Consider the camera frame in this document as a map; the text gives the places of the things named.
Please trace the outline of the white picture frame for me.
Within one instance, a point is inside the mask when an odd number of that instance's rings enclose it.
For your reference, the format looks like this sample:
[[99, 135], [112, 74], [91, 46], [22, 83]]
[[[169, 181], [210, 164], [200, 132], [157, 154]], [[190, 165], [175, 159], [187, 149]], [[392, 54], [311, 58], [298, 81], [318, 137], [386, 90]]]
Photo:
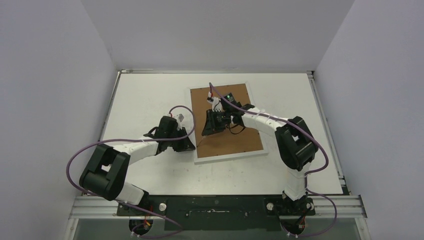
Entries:
[[[206, 123], [206, 111], [212, 108], [207, 102], [209, 84], [191, 86], [186, 91], [186, 102], [191, 107], [196, 127], [190, 139], [195, 145], [202, 138]], [[246, 128], [240, 134], [231, 134], [228, 129], [207, 136], [194, 152], [196, 165], [224, 162], [249, 157], [266, 156], [269, 151], [263, 134], [252, 128]]]

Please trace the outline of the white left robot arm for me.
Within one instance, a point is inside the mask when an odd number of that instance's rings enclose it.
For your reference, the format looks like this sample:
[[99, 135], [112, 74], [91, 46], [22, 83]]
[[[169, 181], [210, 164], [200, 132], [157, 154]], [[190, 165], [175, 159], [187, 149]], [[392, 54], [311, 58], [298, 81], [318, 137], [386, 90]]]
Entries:
[[136, 215], [144, 215], [149, 210], [149, 193], [126, 181], [128, 168], [168, 148], [177, 153], [194, 151], [196, 147], [187, 137], [183, 120], [182, 114], [163, 116], [158, 126], [144, 134], [146, 140], [116, 146], [98, 145], [80, 176], [79, 185], [108, 201], [128, 203]]

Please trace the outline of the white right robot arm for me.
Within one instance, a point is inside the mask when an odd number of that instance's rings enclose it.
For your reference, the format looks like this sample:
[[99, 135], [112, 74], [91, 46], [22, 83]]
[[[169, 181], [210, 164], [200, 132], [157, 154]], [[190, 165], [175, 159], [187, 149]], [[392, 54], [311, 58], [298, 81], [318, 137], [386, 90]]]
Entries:
[[237, 102], [232, 93], [218, 98], [209, 92], [206, 100], [211, 104], [211, 109], [206, 111], [202, 136], [240, 126], [275, 137], [281, 160], [288, 168], [287, 182], [282, 191], [286, 198], [282, 201], [282, 207], [290, 215], [300, 211], [303, 207], [301, 198], [307, 195], [305, 173], [318, 151], [310, 139], [312, 134], [305, 121], [299, 116], [278, 121], [275, 116], [252, 104]]

